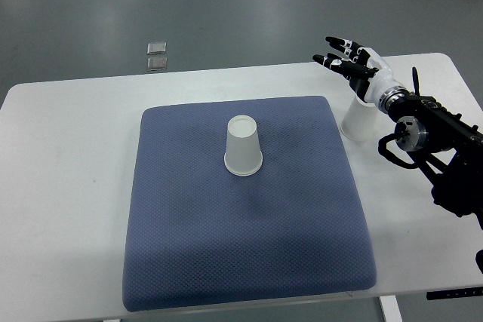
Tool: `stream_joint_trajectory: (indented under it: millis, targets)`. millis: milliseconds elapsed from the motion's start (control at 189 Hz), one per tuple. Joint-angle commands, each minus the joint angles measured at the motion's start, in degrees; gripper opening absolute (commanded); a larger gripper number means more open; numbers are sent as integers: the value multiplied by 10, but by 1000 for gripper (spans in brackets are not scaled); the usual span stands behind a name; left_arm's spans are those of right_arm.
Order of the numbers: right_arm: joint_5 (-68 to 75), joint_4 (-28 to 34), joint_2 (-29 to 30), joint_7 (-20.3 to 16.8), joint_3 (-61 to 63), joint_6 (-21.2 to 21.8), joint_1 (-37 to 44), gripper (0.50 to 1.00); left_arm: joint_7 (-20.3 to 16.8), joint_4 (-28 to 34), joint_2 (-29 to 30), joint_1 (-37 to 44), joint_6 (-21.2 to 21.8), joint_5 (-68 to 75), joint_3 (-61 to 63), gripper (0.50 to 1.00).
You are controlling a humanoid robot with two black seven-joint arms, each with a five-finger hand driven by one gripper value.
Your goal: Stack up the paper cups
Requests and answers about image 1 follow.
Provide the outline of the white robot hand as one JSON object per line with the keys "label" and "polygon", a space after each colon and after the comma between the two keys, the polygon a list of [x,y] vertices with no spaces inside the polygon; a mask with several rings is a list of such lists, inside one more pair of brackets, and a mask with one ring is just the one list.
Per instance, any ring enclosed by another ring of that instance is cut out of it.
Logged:
{"label": "white robot hand", "polygon": [[343,58],[334,54],[315,54],[312,59],[323,67],[350,78],[349,86],[365,103],[386,106],[391,97],[405,94],[405,87],[394,79],[386,61],[372,48],[349,39],[327,36],[325,41]]}

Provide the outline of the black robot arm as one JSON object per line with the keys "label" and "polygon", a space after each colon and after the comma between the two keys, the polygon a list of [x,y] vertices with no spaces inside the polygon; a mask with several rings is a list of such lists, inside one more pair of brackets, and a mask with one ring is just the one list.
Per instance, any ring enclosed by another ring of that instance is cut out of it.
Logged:
{"label": "black robot arm", "polygon": [[419,76],[412,69],[413,90],[396,81],[393,71],[373,49],[333,36],[334,49],[313,60],[342,75],[355,95],[395,122],[381,138],[378,152],[407,170],[418,169],[431,182],[434,204],[458,217],[482,220],[482,135],[460,114],[449,112],[434,97],[420,94]]}

